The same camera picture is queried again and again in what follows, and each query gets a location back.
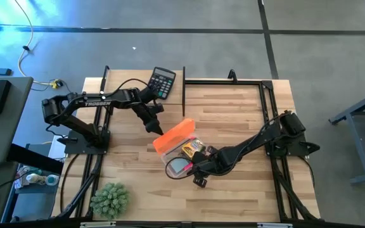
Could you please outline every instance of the cable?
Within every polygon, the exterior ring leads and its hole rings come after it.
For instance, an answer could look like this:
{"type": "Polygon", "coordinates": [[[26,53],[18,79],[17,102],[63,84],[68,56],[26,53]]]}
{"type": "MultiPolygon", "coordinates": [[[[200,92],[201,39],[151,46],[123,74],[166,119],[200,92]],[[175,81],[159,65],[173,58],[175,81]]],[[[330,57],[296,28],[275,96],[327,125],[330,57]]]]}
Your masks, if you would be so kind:
{"type": "Polygon", "coordinates": [[[146,85],[147,87],[149,86],[146,82],[143,82],[142,80],[140,80],[140,79],[127,79],[126,81],[124,81],[123,83],[121,83],[121,85],[116,89],[116,90],[114,90],[113,92],[111,92],[110,94],[107,94],[106,96],[112,96],[112,95],[114,95],[116,92],[118,92],[118,90],[126,83],[126,82],[130,82],[130,81],[132,81],[132,80],[136,80],[136,81],[138,81],[138,82],[141,82],[141,83],[143,83],[144,85],[146,85]]]}
{"type": "MultiPolygon", "coordinates": [[[[143,82],[142,80],[140,80],[140,79],[128,79],[128,80],[126,80],[126,81],[124,81],[123,83],[121,83],[121,85],[120,86],[118,86],[113,92],[111,92],[111,93],[109,93],[109,94],[104,94],[104,96],[106,96],[106,97],[109,97],[109,96],[112,96],[112,95],[114,95],[116,92],[118,92],[119,91],[119,89],[126,83],[126,82],[130,82],[130,81],[132,81],[132,80],[136,80],[136,81],[139,81],[139,82],[141,82],[141,83],[143,83],[143,84],[145,84],[146,86],[148,86],[147,85],[147,83],[146,82],[143,82]]],[[[101,96],[90,96],[90,98],[100,98],[101,96]]],[[[62,115],[64,115],[64,113],[66,113],[66,111],[68,110],[68,107],[70,107],[74,102],[76,102],[77,100],[80,100],[80,99],[82,99],[83,97],[82,96],[80,96],[80,97],[78,97],[78,98],[74,98],[73,100],[71,100],[71,101],[69,101],[68,102],[68,105],[66,106],[66,108],[59,114],[59,115],[57,115],[56,117],[54,117],[54,118],[52,118],[51,119],[51,123],[53,122],[53,120],[55,120],[55,119],[57,119],[57,118],[60,118],[62,115]]]]}
{"type": "MultiPolygon", "coordinates": [[[[54,160],[62,160],[62,159],[65,159],[65,158],[53,158],[53,159],[54,159],[54,160]]],[[[0,187],[4,186],[5,184],[9,184],[9,183],[11,183],[11,182],[14,182],[14,181],[16,181],[16,180],[20,179],[21,177],[23,177],[24,175],[26,175],[26,174],[28,174],[28,173],[35,172],[35,171],[38,171],[38,170],[40,170],[40,168],[38,168],[38,169],[36,169],[36,170],[29,170],[28,172],[25,172],[24,174],[22,174],[21,176],[19,176],[19,177],[15,178],[15,179],[12,179],[12,180],[9,180],[9,181],[7,181],[7,182],[4,182],[4,183],[0,184],[0,187]]]]}
{"type": "Polygon", "coordinates": [[[68,171],[70,170],[71,166],[73,165],[75,159],[79,156],[80,154],[76,154],[70,161],[70,163],[68,164],[68,167],[66,169],[66,172],[64,173],[63,176],[63,182],[61,183],[61,189],[60,189],[60,213],[63,212],[63,189],[64,189],[64,183],[66,181],[67,175],[68,175],[68,171]]]}
{"type": "Polygon", "coordinates": [[[69,88],[68,88],[68,85],[67,85],[67,82],[65,82],[64,80],[62,80],[62,79],[60,79],[62,82],[63,82],[63,84],[66,86],[66,88],[67,88],[67,90],[68,90],[68,92],[72,92],[69,88]]]}
{"type": "MultiPolygon", "coordinates": [[[[16,4],[19,6],[19,8],[22,10],[23,14],[26,16],[26,19],[28,20],[29,22],[29,26],[30,26],[30,39],[28,41],[28,43],[24,46],[22,46],[23,48],[23,51],[21,53],[21,55],[19,56],[19,59],[18,59],[18,69],[20,71],[20,73],[24,76],[24,77],[27,77],[26,74],[23,72],[22,68],[21,68],[21,63],[22,63],[22,60],[23,60],[23,55],[25,54],[25,51],[30,51],[30,48],[29,48],[29,45],[30,43],[32,42],[32,39],[33,39],[33,25],[32,25],[32,22],[30,21],[29,19],[29,16],[28,14],[26,14],[25,10],[22,8],[22,6],[18,3],[17,0],[14,0],[16,2],[16,4]]],[[[48,86],[52,86],[52,84],[50,82],[38,82],[36,80],[33,81],[33,83],[36,83],[36,84],[39,84],[39,85],[48,85],[48,86]]]]}
{"type": "Polygon", "coordinates": [[[33,88],[30,88],[31,90],[33,91],[45,91],[46,89],[48,89],[50,86],[51,86],[51,81],[54,81],[55,79],[51,79],[48,83],[48,85],[46,85],[46,87],[44,89],[33,89],[33,88]]]}
{"type": "Polygon", "coordinates": [[[54,131],[52,131],[52,130],[49,130],[49,128],[50,128],[51,126],[53,126],[53,124],[49,125],[49,127],[46,127],[46,131],[47,131],[47,132],[50,132],[50,133],[54,134],[55,136],[61,136],[62,138],[65,138],[65,137],[66,137],[66,136],[61,135],[61,134],[56,134],[56,133],[55,133],[54,131]]]}
{"type": "Polygon", "coordinates": [[[314,171],[312,170],[311,165],[309,164],[309,162],[303,157],[303,156],[298,156],[301,160],[303,160],[309,167],[309,171],[311,171],[311,177],[312,177],[312,185],[315,188],[315,176],[314,176],[314,171]]]}
{"type": "Polygon", "coordinates": [[[184,178],[187,178],[187,177],[190,177],[192,176],[195,172],[193,172],[192,174],[188,174],[188,175],[185,175],[184,177],[172,177],[170,176],[170,174],[168,173],[167,171],[167,167],[170,165],[170,163],[176,159],[184,159],[184,160],[187,160],[188,162],[192,162],[190,159],[188,158],[185,158],[185,157],[174,157],[174,158],[171,158],[171,160],[169,162],[167,162],[167,164],[165,164],[165,174],[170,178],[170,179],[173,179],[173,180],[181,180],[181,179],[184,179],[184,178]]]}
{"type": "Polygon", "coordinates": [[[236,155],[236,158],[234,159],[234,162],[233,162],[233,165],[231,165],[231,167],[227,170],[227,171],[225,171],[225,172],[222,172],[222,173],[220,173],[220,174],[217,174],[217,173],[213,173],[213,172],[208,172],[208,171],[204,171],[204,170],[200,170],[201,172],[203,172],[203,173],[205,173],[205,174],[209,174],[209,175],[215,175],[215,176],[222,176],[222,175],[226,175],[226,174],[228,174],[228,173],[230,173],[230,171],[232,171],[232,169],[234,168],[234,166],[236,165],[236,163],[237,163],[237,161],[238,161],[238,159],[239,159],[239,157],[240,157],[240,154],[248,147],[248,145],[250,145],[253,141],[254,141],[254,139],[255,138],[257,138],[260,134],[261,134],[261,132],[263,131],[263,129],[265,128],[265,127],[267,127],[267,125],[269,125],[270,124],[270,122],[272,122],[273,120],[276,120],[276,119],[278,119],[278,118],[281,118],[281,117],[283,117],[283,116],[286,116],[286,115],[289,115],[289,114],[291,114],[291,113],[284,113],[284,114],[281,114],[281,115],[279,115],[279,116],[276,116],[276,117],[274,117],[274,118],[272,118],[271,120],[269,120],[268,122],[266,122],[262,127],[261,127],[261,129],[259,130],[259,132],[253,137],[253,139],[246,145],[246,146],[244,146],[241,150],[240,150],[240,152],[238,153],[238,155],[236,155]]]}

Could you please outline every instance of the green succulent plant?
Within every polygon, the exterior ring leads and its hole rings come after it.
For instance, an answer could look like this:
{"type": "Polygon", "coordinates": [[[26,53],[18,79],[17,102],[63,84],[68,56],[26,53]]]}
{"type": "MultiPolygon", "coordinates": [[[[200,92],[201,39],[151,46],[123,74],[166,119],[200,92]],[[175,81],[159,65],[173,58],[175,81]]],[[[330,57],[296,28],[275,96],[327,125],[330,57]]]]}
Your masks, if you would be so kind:
{"type": "Polygon", "coordinates": [[[119,218],[126,211],[129,192],[121,183],[107,183],[91,198],[93,212],[108,220],[119,218]]]}

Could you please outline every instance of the calculator display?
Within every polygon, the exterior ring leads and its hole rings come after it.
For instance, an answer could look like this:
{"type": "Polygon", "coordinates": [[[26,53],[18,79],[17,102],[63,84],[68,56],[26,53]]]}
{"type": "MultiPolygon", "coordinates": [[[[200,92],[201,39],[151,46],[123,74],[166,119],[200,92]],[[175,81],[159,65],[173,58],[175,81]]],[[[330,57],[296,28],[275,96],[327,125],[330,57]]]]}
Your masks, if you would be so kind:
{"type": "Polygon", "coordinates": [[[169,72],[165,72],[163,70],[156,69],[155,70],[155,73],[156,74],[159,74],[159,75],[163,75],[163,76],[169,77],[169,78],[172,78],[172,79],[174,78],[174,74],[169,73],[169,72]]]}

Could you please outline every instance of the black cable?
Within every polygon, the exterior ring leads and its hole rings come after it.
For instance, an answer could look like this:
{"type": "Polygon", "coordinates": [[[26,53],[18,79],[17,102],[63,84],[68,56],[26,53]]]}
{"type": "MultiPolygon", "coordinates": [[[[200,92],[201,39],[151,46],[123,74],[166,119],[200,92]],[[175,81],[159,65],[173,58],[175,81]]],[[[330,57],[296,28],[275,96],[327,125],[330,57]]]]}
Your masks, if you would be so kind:
{"type": "Polygon", "coordinates": [[[170,179],[173,179],[173,180],[181,180],[181,179],[184,179],[184,178],[187,178],[187,177],[190,177],[192,176],[195,172],[193,172],[192,174],[188,174],[188,175],[185,175],[184,177],[172,177],[170,176],[170,174],[168,173],[167,171],[167,167],[170,165],[170,163],[176,159],[184,159],[184,160],[187,160],[188,162],[192,162],[190,159],[188,158],[185,158],[185,157],[180,157],[180,156],[177,156],[177,157],[174,157],[174,158],[171,158],[170,161],[167,162],[167,164],[165,164],[165,174],[170,178],[170,179]]]}
{"type": "Polygon", "coordinates": [[[268,122],[266,122],[259,130],[259,132],[253,137],[253,139],[246,145],[244,146],[240,152],[238,153],[238,155],[236,155],[236,158],[234,159],[234,162],[233,162],[233,165],[231,165],[231,167],[225,171],[225,172],[222,172],[220,174],[217,174],[217,173],[213,173],[213,172],[208,172],[208,171],[205,171],[205,170],[200,170],[201,172],[205,173],[205,174],[209,174],[209,175],[215,175],[215,176],[222,176],[222,175],[226,175],[228,173],[230,173],[230,171],[232,171],[232,169],[234,168],[234,166],[236,165],[241,153],[261,134],[261,132],[264,130],[265,127],[267,127],[267,125],[270,124],[270,122],[272,122],[273,120],[276,120],[278,118],[281,118],[283,116],[286,116],[286,115],[289,115],[291,113],[284,113],[284,114],[281,114],[279,116],[276,116],[274,118],[272,118],[271,120],[269,120],[268,122]]]}
{"type": "MultiPolygon", "coordinates": [[[[55,160],[62,160],[62,159],[65,159],[65,158],[54,158],[54,159],[55,159],[55,160]]],[[[35,172],[35,171],[38,171],[38,170],[40,170],[40,168],[38,168],[38,169],[36,169],[36,170],[29,170],[28,172],[25,172],[24,174],[22,174],[21,176],[19,176],[19,177],[15,178],[15,179],[12,179],[12,180],[9,180],[9,181],[6,181],[6,182],[4,182],[4,183],[0,184],[0,187],[4,186],[5,184],[9,184],[9,183],[11,183],[11,182],[14,182],[14,181],[16,181],[16,180],[18,180],[18,179],[21,179],[21,177],[23,177],[24,175],[26,175],[26,174],[28,174],[28,173],[35,172]]]]}
{"type": "MultiPolygon", "coordinates": [[[[111,92],[110,94],[103,94],[103,95],[99,95],[99,96],[90,96],[90,98],[100,98],[100,97],[102,97],[102,96],[106,96],[106,97],[109,97],[109,96],[112,96],[112,95],[114,95],[116,92],[118,92],[119,91],[119,89],[126,83],[126,82],[130,82],[130,81],[132,81],[132,80],[136,80],[136,81],[138,81],[138,82],[141,82],[141,83],[143,83],[143,84],[145,84],[146,86],[148,86],[147,85],[147,83],[146,82],[143,82],[142,80],[140,80],[140,79],[128,79],[128,80],[126,80],[126,81],[124,81],[123,83],[121,83],[121,85],[120,86],[118,86],[113,92],[111,92]]],[[[57,119],[57,118],[60,118],[62,115],[64,115],[64,113],[66,113],[66,111],[68,110],[68,107],[70,107],[71,105],[72,105],[72,103],[74,103],[74,102],[76,102],[77,100],[80,100],[80,99],[83,99],[83,97],[78,97],[78,98],[74,98],[73,100],[71,100],[71,101],[69,101],[68,102],[68,104],[67,104],[67,106],[66,106],[66,108],[59,114],[59,115],[57,115],[56,117],[54,117],[54,118],[52,118],[51,119],[51,121],[53,121],[53,120],[55,120],[55,119],[57,119]]]]}
{"type": "Polygon", "coordinates": [[[50,132],[50,133],[54,134],[55,136],[61,136],[62,138],[65,138],[65,137],[66,137],[66,136],[61,135],[61,134],[56,134],[56,133],[55,133],[54,131],[52,131],[52,130],[49,130],[49,128],[50,128],[51,126],[53,126],[53,124],[49,125],[49,127],[46,127],[46,131],[47,131],[47,132],[50,132]]]}
{"type": "Polygon", "coordinates": [[[63,79],[60,79],[62,82],[63,82],[63,84],[66,86],[66,88],[67,88],[67,90],[69,91],[69,92],[72,92],[69,88],[68,88],[68,85],[67,85],[67,82],[65,82],[63,79]]]}
{"type": "Polygon", "coordinates": [[[50,85],[47,85],[44,89],[34,89],[34,88],[30,88],[30,90],[33,90],[33,91],[45,91],[46,89],[48,89],[48,87],[50,87],[50,85]]]}
{"type": "Polygon", "coordinates": [[[68,164],[68,167],[66,169],[66,172],[64,173],[63,176],[63,182],[61,183],[61,189],[60,189],[60,213],[63,212],[63,189],[64,189],[64,183],[66,181],[67,175],[68,175],[68,171],[70,171],[71,166],[73,165],[75,159],[79,156],[80,154],[76,154],[70,161],[70,163],[68,164]]]}
{"type": "Polygon", "coordinates": [[[314,171],[312,170],[311,165],[309,164],[309,162],[303,156],[298,156],[298,157],[301,158],[301,160],[303,160],[308,165],[309,171],[311,171],[312,185],[315,188],[315,176],[314,176],[314,171]]]}

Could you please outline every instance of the black floor line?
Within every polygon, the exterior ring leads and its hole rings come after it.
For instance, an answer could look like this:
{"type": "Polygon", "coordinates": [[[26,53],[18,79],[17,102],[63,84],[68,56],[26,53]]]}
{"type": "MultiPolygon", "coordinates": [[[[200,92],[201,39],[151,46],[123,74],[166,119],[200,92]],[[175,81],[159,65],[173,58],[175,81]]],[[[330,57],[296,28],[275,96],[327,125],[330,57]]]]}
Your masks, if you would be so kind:
{"type": "Polygon", "coordinates": [[[269,59],[270,72],[272,79],[278,79],[278,72],[274,52],[272,51],[271,37],[269,33],[269,25],[267,23],[266,10],[264,9],[263,0],[257,0],[259,4],[260,19],[264,31],[264,40],[266,41],[267,58],[269,59]]]}
{"type": "MultiPolygon", "coordinates": [[[[224,29],[224,28],[80,28],[34,26],[34,32],[71,33],[161,33],[161,34],[263,34],[262,29],[224,29]]],[[[29,26],[0,25],[0,31],[30,32],[29,26]]]]}
{"type": "Polygon", "coordinates": [[[276,30],[271,29],[272,35],[365,35],[365,30],[276,30]]]}
{"type": "MultiPolygon", "coordinates": [[[[30,32],[27,25],[0,25],[0,31],[30,32]]],[[[188,34],[263,34],[272,35],[365,35],[365,30],[278,30],[240,28],[84,28],[34,26],[34,32],[70,33],[188,33],[188,34]]]]}

